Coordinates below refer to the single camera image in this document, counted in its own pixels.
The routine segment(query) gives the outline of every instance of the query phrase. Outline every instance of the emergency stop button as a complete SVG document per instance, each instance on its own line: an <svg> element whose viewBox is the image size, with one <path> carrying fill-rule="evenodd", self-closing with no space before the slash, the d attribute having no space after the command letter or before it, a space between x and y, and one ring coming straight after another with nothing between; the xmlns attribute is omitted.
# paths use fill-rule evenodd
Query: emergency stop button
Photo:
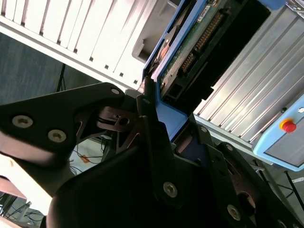
<svg viewBox="0 0 304 228"><path fill-rule="evenodd" d="M292 119L286 119L280 123L280 128L286 133L291 133L296 130L296 124Z"/></svg>

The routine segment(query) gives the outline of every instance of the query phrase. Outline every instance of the gray floor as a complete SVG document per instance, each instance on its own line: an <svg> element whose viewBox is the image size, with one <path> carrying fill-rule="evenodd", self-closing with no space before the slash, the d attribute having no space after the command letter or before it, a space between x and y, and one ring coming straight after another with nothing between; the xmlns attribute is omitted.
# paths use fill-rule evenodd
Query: gray floor
<svg viewBox="0 0 304 228"><path fill-rule="evenodd" d="M0 33L0 105L56 92L62 63L29 48ZM97 80L67 66L64 74L66 88L98 83ZM242 153L249 163L253 158ZM268 166L278 184L289 186L285 169ZM292 179L303 177L304 171L290 171ZM295 184L304 199L304 182ZM290 191L282 189L287 196ZM295 195L288 198L304 223L304 212Z"/></svg>
<svg viewBox="0 0 304 228"><path fill-rule="evenodd" d="M253 157L251 157L250 155L240 152L243 157L247 160L247 162L249 162L250 164L254 164L253 161ZM287 176L284 173L285 171L288 171L289 176L291 177L291 179L297 179L300 177L304 177L304 170L300 171L300 172L294 172L294 171L290 171L284 167L281 167L279 165L268 165L265 164L265 167L267 168L267 170L270 172L272 178L275 180L275 182L277 184L286 186L291 188ZM299 192L300 197L302 198L302 200L304 200L304 181L302 182L298 182L294 184L296 189ZM279 187L280 190L282 191L282 193L285 196L288 196L291 191L282 187ZM295 213L297 214L298 218L300 219L300 221L302 222L302 224L304 224L304 211L299 203L299 201L297 200L295 194L292 194L288 199L288 202L290 203L290 205L292 206L293 210L295 211Z"/></svg>

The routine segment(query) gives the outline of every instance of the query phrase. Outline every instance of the metal slat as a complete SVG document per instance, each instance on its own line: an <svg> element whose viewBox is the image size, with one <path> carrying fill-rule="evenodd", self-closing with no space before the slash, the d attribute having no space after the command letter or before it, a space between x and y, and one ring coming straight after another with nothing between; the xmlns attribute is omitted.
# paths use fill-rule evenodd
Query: metal slat
<svg viewBox="0 0 304 228"><path fill-rule="evenodd" d="M117 45L119 35L127 21L133 4L134 0L117 1L112 12L108 15L92 55L94 62L100 67L107 65L109 66L108 70L114 71L116 63L111 62L109 57L114 55L112 53L115 53L114 47Z"/></svg>
<svg viewBox="0 0 304 228"><path fill-rule="evenodd" d="M246 141L256 136L304 88L303 31L287 7L273 13L196 113Z"/></svg>
<svg viewBox="0 0 304 228"><path fill-rule="evenodd" d="M46 7L47 0L29 0L24 27L39 34Z"/></svg>
<svg viewBox="0 0 304 228"><path fill-rule="evenodd" d="M14 19L16 3L16 0L8 0L6 2L5 17L9 20Z"/></svg>
<svg viewBox="0 0 304 228"><path fill-rule="evenodd" d="M24 7L25 7L25 0L17 0L14 22L20 25L22 23Z"/></svg>
<svg viewBox="0 0 304 228"><path fill-rule="evenodd" d="M91 57L99 34L103 30L104 22L107 19L112 3L112 0L92 2L76 46L77 54L83 59L89 59ZM101 55L109 54L106 50L100 50L99 52Z"/></svg>
<svg viewBox="0 0 304 228"><path fill-rule="evenodd" d="M75 50L75 47L76 47L81 29L83 27L83 24L85 22L86 15L88 13L90 4L91 4L91 0L82 1L76 22L74 24L73 32L72 32L71 38L70 38L68 46L67 46L67 49L69 49L70 51Z"/></svg>
<svg viewBox="0 0 304 228"><path fill-rule="evenodd" d="M238 87L231 99L237 104L235 107L223 106L225 111L229 112L226 118L217 118L216 120L227 131L233 131L239 122L240 112L244 110L247 103L253 103L257 100L257 96L267 89L271 84L274 74L272 72L278 69L277 65L282 61L287 61L286 55L291 51L290 46L286 45L290 40L296 40L302 34L302 31L295 26L294 29L288 28L288 34L282 34L274 43L274 46L266 52L255 67L248 75L248 79Z"/></svg>
<svg viewBox="0 0 304 228"><path fill-rule="evenodd" d="M121 33L119 34L119 36L117 38L116 45L112 46L113 52L116 54L111 55L107 60L111 67L114 67L114 68L117 67L119 59L121 58L121 56L124 52L124 49L125 49L126 45L128 44L128 41L130 39L130 36L132 35L133 29L136 26L138 19L140 18L141 14L143 12L142 10L144 9L146 3L147 3L146 0L135 1L133 8L131 9L131 12L129 14L129 17L126 20L127 23L124 25Z"/></svg>
<svg viewBox="0 0 304 228"><path fill-rule="evenodd" d="M43 25L43 37L57 43L69 0L52 0Z"/></svg>
<svg viewBox="0 0 304 228"><path fill-rule="evenodd" d="M2 13L2 4L3 4L3 0L0 0L0 14Z"/></svg>
<svg viewBox="0 0 304 228"><path fill-rule="evenodd" d="M120 73L123 73L123 77L120 79L124 83L126 83L128 86L138 89L140 83L134 83L135 81L141 82L142 73L143 73L143 67L144 63L139 61L138 59L135 59L132 56L132 51L135 46L135 43L144 28L144 25L150 16L154 6L156 4L156 0L148 0L147 4L145 5L145 8L143 9L141 13L141 21L139 21L136 24L136 27L134 28L134 31L132 32L132 35L129 39L129 42L127 46L125 47L123 54L116 66L116 69L114 71L115 75L119 75Z"/></svg>
<svg viewBox="0 0 304 228"><path fill-rule="evenodd" d="M66 19L64 21L62 31L59 37L60 45L64 48L67 48L70 41L74 25L81 7L82 0L73 0L70 1L70 4L67 9Z"/></svg>

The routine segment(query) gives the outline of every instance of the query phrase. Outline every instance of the light blue control panel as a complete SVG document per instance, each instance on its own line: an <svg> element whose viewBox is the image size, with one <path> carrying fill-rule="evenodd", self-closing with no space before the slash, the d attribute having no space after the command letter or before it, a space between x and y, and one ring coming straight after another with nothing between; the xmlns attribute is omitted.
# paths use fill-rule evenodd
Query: light blue control panel
<svg viewBox="0 0 304 228"><path fill-rule="evenodd" d="M286 122L293 125L290 133L282 127ZM304 95L263 133L253 152L293 171L304 169Z"/></svg>

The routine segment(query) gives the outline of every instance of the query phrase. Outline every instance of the electronic device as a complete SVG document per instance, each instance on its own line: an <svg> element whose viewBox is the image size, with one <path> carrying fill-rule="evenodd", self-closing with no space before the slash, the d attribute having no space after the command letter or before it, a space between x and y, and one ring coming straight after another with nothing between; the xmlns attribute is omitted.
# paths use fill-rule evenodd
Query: electronic device
<svg viewBox="0 0 304 228"><path fill-rule="evenodd" d="M105 131L113 134L113 153L53 195L47 227L302 228L238 151L226 142L215 145L190 114L268 15L255 0L182 1L148 60L142 94L100 83L1 105L0 151L33 178L62 177L75 145ZM256 20L244 28L245 38L236 38L237 49L214 68L213 58L231 48L226 42L234 42L235 25L247 16ZM203 25L199 33L193 30ZM202 53L186 45L192 38ZM188 50L183 57L179 48ZM172 61L178 58L175 71ZM174 101L167 99L184 69L195 74ZM213 69L216 74L205 76ZM170 70L176 73L172 79L166 76ZM204 91L186 104L204 80Z"/></svg>
<svg viewBox="0 0 304 228"><path fill-rule="evenodd" d="M257 0L181 1L143 71L158 84L156 109L170 139L269 14Z"/></svg>
<svg viewBox="0 0 304 228"><path fill-rule="evenodd" d="M262 134L253 152L293 171L304 168L304 95Z"/></svg>

